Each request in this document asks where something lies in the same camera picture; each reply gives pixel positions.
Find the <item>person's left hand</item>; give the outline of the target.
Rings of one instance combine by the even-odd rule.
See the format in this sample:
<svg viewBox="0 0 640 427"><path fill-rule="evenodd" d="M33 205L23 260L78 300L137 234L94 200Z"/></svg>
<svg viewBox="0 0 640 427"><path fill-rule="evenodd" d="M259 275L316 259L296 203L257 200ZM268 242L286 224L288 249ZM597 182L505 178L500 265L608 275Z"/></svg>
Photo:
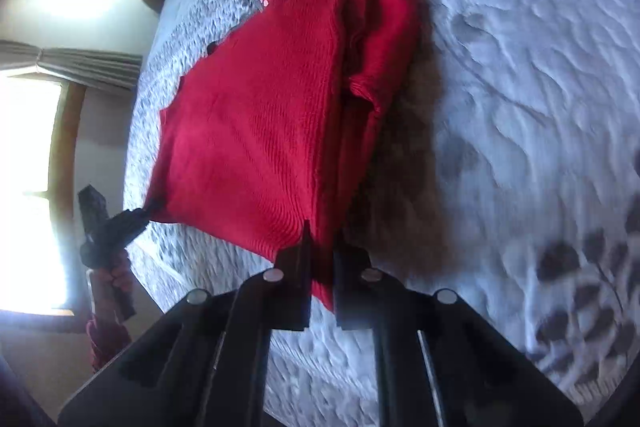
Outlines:
<svg viewBox="0 0 640 427"><path fill-rule="evenodd" d="M112 269L89 269L86 272L87 283L91 296L92 313L99 319L122 324L126 321L116 303L116 291L119 289L130 297L134 276L131 272L131 262L128 251L121 251Z"/></svg>

